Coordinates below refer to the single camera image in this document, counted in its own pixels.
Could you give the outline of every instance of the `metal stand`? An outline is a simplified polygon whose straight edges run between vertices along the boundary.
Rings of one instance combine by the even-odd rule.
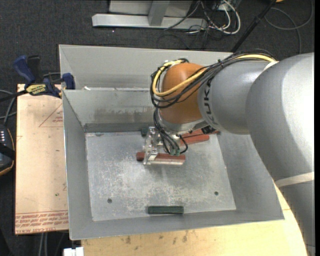
[[[152,1],[148,15],[96,14],[92,17],[92,25],[93,27],[166,29],[183,19],[165,16],[170,8],[170,2],[169,0]],[[201,26],[203,22],[202,18],[187,18],[175,29],[189,29],[191,26]]]

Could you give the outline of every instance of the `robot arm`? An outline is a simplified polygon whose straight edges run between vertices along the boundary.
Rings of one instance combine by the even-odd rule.
[[[150,92],[168,140],[208,125],[250,134],[315,253],[313,53],[278,62],[242,52],[207,67],[171,61],[152,75]]]

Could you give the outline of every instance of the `blue clamp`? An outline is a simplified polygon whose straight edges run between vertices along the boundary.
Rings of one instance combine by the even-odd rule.
[[[56,88],[48,78],[44,78],[42,82],[35,83],[35,81],[39,79],[35,78],[31,69],[28,67],[27,57],[25,55],[18,57],[14,61],[13,68],[20,76],[27,80],[24,86],[24,90],[27,93],[33,96],[49,95],[57,98],[61,97],[61,90]],[[63,74],[61,81],[65,83],[64,89],[74,90],[76,88],[74,77],[70,73]]]

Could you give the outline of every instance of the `wooden board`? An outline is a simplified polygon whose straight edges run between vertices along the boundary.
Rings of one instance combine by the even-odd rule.
[[[285,220],[82,240],[85,256],[306,256],[296,219],[277,189]]]

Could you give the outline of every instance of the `white cable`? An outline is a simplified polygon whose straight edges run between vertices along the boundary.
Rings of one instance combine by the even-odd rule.
[[[241,28],[240,16],[239,16],[238,12],[236,11],[236,9],[229,2],[227,2],[226,0],[223,0],[223,2],[225,4],[227,4],[234,11],[235,16],[236,16],[237,21],[238,21],[238,28],[235,31],[232,31],[232,32],[225,31],[226,28],[216,28],[215,26],[209,26],[209,28],[215,29],[215,30],[219,30],[219,31],[221,31],[221,32],[223,32],[224,34],[227,34],[227,35],[234,35],[234,34],[238,33],[240,28]]]

